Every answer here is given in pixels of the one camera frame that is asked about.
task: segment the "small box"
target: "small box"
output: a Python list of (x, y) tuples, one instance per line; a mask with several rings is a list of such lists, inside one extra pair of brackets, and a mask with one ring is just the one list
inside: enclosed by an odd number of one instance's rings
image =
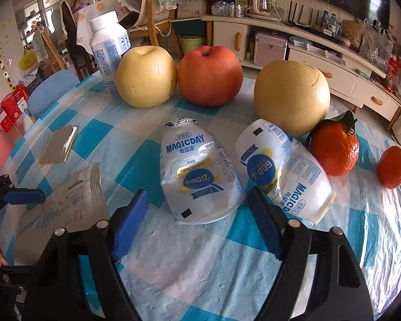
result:
[(197, 18), (206, 13), (206, 0), (179, 0), (176, 11), (177, 19)]
[(265, 66), (268, 63), (285, 59), (287, 38), (284, 36), (258, 32), (255, 35), (254, 64)]

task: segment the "kettle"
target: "kettle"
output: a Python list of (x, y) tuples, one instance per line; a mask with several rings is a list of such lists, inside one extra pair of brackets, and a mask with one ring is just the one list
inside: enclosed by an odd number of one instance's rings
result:
[(270, 0), (250, 0), (250, 14), (269, 17), (272, 11)]

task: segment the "checkered tablecloth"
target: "checkered tablecloth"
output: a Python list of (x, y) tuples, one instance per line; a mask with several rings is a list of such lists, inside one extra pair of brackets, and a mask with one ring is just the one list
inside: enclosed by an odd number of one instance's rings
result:
[[(180, 226), (165, 201), (159, 183), (161, 133), (166, 122), (191, 117), (213, 133), (236, 162), (235, 142), (257, 115), (254, 80), (245, 78), (238, 96), (220, 108), (199, 107), (179, 92), (165, 104), (136, 109), (111, 99), (99, 73), (80, 83), (55, 103), (15, 147), (3, 167), (20, 187), (51, 194), (73, 173), (99, 163), (110, 214), (129, 203), (139, 188), (148, 191), (150, 207), (131, 251), (119, 264), (122, 281), (143, 320), (253, 320), (261, 308), (280, 263), (263, 242), (247, 205), (226, 218), (201, 226)], [(328, 116), (340, 114), (330, 107)], [(53, 131), (79, 125), (65, 163), (39, 165)], [(336, 200), (317, 226), (339, 226), (347, 235), (364, 272), (375, 317), (401, 289), (401, 187), (380, 186), (375, 164), (394, 142), (369, 124), (358, 121), (360, 156), (355, 168), (330, 178)], [(0, 245), (13, 263), (18, 220), (25, 206), (0, 211)], [(295, 314), (304, 311), (313, 279), (315, 256), (305, 273)], [(92, 310), (101, 306), (85, 279)]]

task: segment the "plastic bottle cap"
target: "plastic bottle cap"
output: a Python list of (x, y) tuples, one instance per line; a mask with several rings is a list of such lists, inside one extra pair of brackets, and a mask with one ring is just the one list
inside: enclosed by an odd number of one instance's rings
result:
[(111, 24), (118, 22), (119, 19), (117, 13), (115, 10), (112, 10), (111, 12), (108, 12), (106, 14), (94, 18), (89, 22), (89, 24), (91, 25), (92, 32), (95, 33), (98, 30), (104, 29), (110, 26)]

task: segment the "orange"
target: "orange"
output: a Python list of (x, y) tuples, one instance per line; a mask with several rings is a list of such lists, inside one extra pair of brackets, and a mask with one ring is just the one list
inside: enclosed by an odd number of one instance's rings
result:
[(340, 121), (327, 121), (319, 125), (312, 135), (310, 152), (327, 175), (345, 175), (358, 160), (358, 138), (347, 130), (347, 126)]
[(380, 157), (377, 165), (380, 182), (389, 189), (401, 186), (401, 148), (391, 146)]

